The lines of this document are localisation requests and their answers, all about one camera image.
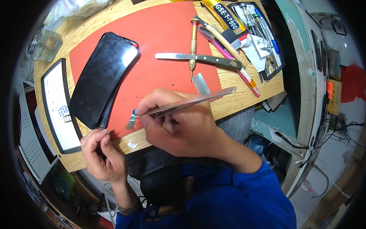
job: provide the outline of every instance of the pink toothbrush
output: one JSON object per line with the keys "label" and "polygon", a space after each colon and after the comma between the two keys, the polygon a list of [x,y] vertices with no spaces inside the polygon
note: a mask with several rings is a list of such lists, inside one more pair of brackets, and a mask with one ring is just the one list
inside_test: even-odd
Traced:
{"label": "pink toothbrush", "polygon": [[[198,31],[202,34],[202,36],[204,38],[206,38],[209,42],[211,42],[213,44],[213,46],[215,46],[222,55],[224,55],[225,58],[227,59],[231,59],[233,60],[234,57],[232,57],[232,55],[230,55],[229,53],[227,53],[215,40],[215,36],[208,31],[205,27],[200,26],[198,27]],[[254,82],[254,80],[250,77],[250,75],[246,72],[246,70],[244,68],[242,68],[241,70],[237,70],[240,77],[244,80],[244,82],[248,85],[248,87],[250,88],[250,90],[253,92],[253,94],[259,98],[260,94],[258,91],[258,88]]]}

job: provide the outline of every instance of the blue pen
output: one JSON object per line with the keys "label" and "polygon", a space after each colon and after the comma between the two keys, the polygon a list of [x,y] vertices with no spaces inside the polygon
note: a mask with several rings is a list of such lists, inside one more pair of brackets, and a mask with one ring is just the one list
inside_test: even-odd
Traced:
{"label": "blue pen", "polygon": [[273,34],[271,33],[271,30],[269,29],[266,21],[264,20],[261,12],[259,12],[259,10],[257,10],[257,9],[254,9],[254,11],[255,11],[255,13],[259,14],[259,16],[261,17],[262,23],[265,26],[265,28],[267,30],[267,33],[269,34],[269,36],[271,38],[271,43],[272,43],[272,45],[274,47],[274,50],[276,51],[277,54],[280,54],[280,49],[278,48],[277,42],[276,42],[275,38],[273,37]]}

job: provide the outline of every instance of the glue tube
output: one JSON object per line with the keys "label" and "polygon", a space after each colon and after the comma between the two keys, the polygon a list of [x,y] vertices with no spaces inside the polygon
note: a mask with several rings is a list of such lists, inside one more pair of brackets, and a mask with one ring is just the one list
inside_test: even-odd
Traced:
{"label": "glue tube", "polygon": [[211,11],[224,30],[231,29],[240,41],[247,37],[249,31],[221,0],[202,0],[202,3]]}

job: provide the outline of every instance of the wooden handle tool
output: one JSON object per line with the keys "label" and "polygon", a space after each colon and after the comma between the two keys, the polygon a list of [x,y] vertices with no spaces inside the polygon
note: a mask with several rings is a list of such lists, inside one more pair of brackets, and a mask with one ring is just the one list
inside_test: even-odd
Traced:
{"label": "wooden handle tool", "polygon": [[243,64],[243,68],[247,66],[247,62],[239,55],[239,53],[231,46],[231,44],[218,32],[214,27],[204,22],[197,15],[194,16],[195,19],[198,19],[199,23],[206,27],[208,31],[210,31],[215,38],[226,48],[227,51],[235,58],[235,60],[240,61]]}
{"label": "wooden handle tool", "polygon": [[[192,39],[191,39],[191,55],[196,55],[196,47],[197,47],[197,25],[198,19],[193,18],[191,20],[192,23]],[[196,67],[196,60],[189,60],[189,69],[191,70],[191,82],[193,76],[193,70]]]}

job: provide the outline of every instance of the tweezers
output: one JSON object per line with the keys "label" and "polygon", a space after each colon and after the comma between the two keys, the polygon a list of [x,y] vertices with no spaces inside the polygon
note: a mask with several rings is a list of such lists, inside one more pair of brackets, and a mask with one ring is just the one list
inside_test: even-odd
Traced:
{"label": "tweezers", "polygon": [[164,105],[158,108],[154,108],[150,111],[148,111],[147,115],[150,115],[152,118],[159,118],[159,117],[163,117],[165,115],[186,109],[188,107],[191,107],[193,105],[196,105],[198,103],[201,103],[203,101],[207,101],[210,99],[216,99],[219,97],[222,97],[224,95],[229,95],[232,94],[236,91],[236,87],[230,87],[230,88],[225,88],[216,92],[212,92],[206,95],[199,95],[197,97],[193,97],[193,98],[189,98],[189,99],[183,99],[181,101],[175,102],[175,103],[171,103],[168,105]]}

